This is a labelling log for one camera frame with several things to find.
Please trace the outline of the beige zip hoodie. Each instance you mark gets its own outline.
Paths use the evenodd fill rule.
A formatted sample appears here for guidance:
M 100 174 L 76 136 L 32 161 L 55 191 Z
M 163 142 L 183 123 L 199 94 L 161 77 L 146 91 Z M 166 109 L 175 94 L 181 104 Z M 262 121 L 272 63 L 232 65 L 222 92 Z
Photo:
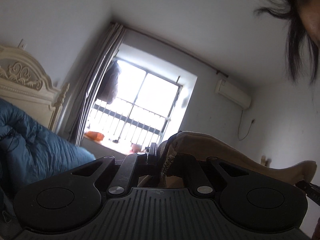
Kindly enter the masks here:
M 205 161 L 208 157 L 217 157 L 231 164 L 291 185 L 302 180 L 308 183 L 311 182 L 317 170 L 316 162 L 311 160 L 282 169 L 266 167 L 256 163 L 235 148 L 211 135 L 189 131 L 172 135 L 167 141 L 160 144 L 157 152 L 160 154 L 160 174 L 143 176 L 138 186 L 146 187 L 147 183 L 150 183 L 155 178 L 160 180 L 156 182 L 157 186 L 180 187 L 182 185 L 181 179 L 166 179 L 169 176 L 168 169 L 173 166 L 179 153 L 192 155 L 199 161 Z

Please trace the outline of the blue quilted duvet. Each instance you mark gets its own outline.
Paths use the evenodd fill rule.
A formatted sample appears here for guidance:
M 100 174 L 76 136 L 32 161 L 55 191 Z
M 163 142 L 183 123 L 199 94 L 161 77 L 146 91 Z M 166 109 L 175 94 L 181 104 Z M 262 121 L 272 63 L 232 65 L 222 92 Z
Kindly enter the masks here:
M 13 200 L 23 187 L 95 160 L 1 100 L 1 218 L 14 217 Z

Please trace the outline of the orange item on windowsill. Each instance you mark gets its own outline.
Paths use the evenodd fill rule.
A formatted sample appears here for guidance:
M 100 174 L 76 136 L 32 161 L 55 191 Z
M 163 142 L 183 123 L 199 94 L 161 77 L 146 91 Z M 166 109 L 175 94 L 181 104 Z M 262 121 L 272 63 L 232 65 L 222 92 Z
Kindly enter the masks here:
M 85 137 L 88 137 L 88 139 L 100 142 L 100 141 L 103 141 L 105 136 L 103 135 L 103 133 L 100 133 L 100 132 L 88 131 L 85 133 Z

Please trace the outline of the grey curtain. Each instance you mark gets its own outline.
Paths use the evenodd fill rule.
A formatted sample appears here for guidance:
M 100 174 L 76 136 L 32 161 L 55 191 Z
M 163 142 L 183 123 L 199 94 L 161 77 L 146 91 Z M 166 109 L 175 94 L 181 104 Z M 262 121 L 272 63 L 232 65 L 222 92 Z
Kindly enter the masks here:
M 64 123 L 61 125 L 61 136 L 76 146 L 82 141 L 89 111 L 103 77 L 123 42 L 125 31 L 126 28 L 121 23 L 111 22 L 98 41 L 95 52 L 78 75 Z

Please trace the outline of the cream carved headboard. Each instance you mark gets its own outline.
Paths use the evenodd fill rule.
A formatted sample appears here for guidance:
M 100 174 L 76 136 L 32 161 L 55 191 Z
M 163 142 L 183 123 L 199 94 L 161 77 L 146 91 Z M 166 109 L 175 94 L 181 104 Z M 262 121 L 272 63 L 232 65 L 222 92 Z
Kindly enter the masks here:
M 55 132 L 69 83 L 61 89 L 40 63 L 20 48 L 1 46 L 1 98 Z

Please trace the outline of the barred window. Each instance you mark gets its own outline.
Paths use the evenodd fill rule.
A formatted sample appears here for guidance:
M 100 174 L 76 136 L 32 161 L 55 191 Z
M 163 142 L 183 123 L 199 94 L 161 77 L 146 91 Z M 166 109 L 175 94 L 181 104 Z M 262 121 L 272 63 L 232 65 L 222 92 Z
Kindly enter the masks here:
M 117 96 L 109 104 L 97 99 L 90 111 L 83 141 L 96 132 L 100 146 L 127 155 L 139 145 L 179 130 L 197 76 L 147 52 L 122 44 L 115 56 L 120 68 Z

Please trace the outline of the curtain rod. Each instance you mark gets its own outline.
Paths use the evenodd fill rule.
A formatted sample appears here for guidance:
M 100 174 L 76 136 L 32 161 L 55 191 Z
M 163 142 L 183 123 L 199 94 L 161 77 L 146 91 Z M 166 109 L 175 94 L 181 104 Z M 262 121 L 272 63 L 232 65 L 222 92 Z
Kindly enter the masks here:
M 177 45 L 177 44 L 174 44 L 166 39 L 163 39 L 162 37 L 158 37 L 157 35 L 154 35 L 152 33 L 149 33 L 147 31 L 144 31 L 142 29 L 139 29 L 139 28 L 136 28 L 136 27 L 133 27 L 131 25 L 128 25 L 128 24 L 125 24 L 125 23 L 122 23 L 122 22 L 119 22 L 119 24 L 121 24 L 126 30 L 130 30 L 130 31 L 133 31 L 135 33 L 138 33 L 139 35 L 142 35 L 142 36 L 145 36 L 145 37 L 148 37 L 150 39 L 153 39 L 161 44 L 164 44 L 166 45 L 167 47 L 170 47 L 172 49 L 175 49 L 176 51 L 179 51 L 180 53 L 183 53 L 189 57 L 191 57 L 192 59 L 196 60 L 196 61 L 199 61 L 200 63 L 206 65 L 207 67 L 213 69 L 215 72 L 216 72 L 216 75 L 218 74 L 221 74 L 223 75 L 225 78 L 229 78 L 229 75 L 227 73 L 225 73 L 224 71 L 222 71 L 220 68 L 217 68 L 215 67 L 213 64 L 201 59 L 199 56 L 195 55 L 194 53 L 186 50 L 185 48 Z

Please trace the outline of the white wall air conditioner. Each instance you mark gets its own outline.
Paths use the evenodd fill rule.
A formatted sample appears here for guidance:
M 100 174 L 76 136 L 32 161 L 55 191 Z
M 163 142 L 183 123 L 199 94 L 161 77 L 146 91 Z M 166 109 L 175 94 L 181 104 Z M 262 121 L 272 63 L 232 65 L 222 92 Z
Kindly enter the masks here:
M 248 94 L 224 79 L 217 82 L 215 93 L 231 100 L 242 109 L 248 109 L 251 105 L 252 99 Z

